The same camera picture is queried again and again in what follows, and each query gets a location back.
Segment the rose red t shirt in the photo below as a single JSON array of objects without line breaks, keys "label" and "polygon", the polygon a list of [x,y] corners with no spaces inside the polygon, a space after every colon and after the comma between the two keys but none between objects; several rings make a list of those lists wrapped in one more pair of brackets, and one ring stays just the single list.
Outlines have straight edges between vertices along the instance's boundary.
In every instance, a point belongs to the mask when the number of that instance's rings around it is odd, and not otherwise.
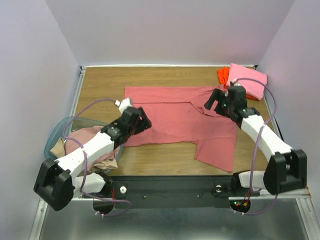
[{"label": "rose red t shirt", "polygon": [[233,171],[237,126],[204,107],[217,86],[127,86],[124,96],[142,107],[151,128],[132,136],[126,147],[190,142],[195,159],[226,172]]}]

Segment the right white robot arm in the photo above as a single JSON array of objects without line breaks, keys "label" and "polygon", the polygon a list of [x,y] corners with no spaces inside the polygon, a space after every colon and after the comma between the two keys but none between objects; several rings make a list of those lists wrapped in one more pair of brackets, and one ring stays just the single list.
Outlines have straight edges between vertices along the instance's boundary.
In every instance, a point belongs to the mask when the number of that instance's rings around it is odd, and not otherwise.
[{"label": "right white robot arm", "polygon": [[205,103],[207,110],[214,111],[232,120],[254,142],[267,160],[264,171],[236,172],[230,182],[231,192],[242,195],[266,190],[271,195],[303,189],[307,185],[307,155],[295,150],[279,138],[264,121],[261,114],[248,107],[246,90],[241,85],[233,85],[227,91],[214,89]]}]

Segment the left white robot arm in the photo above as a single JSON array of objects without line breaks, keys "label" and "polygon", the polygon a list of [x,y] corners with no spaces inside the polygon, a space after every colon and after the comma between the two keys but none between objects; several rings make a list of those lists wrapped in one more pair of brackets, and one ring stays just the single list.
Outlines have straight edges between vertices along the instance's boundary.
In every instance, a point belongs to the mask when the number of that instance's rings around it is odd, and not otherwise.
[{"label": "left white robot arm", "polygon": [[128,139],[149,128],[152,123],[142,107],[127,107],[121,117],[104,126],[91,140],[73,152],[40,166],[33,190],[55,211],[66,207],[77,193],[83,192],[87,171],[95,160],[123,145]]}]

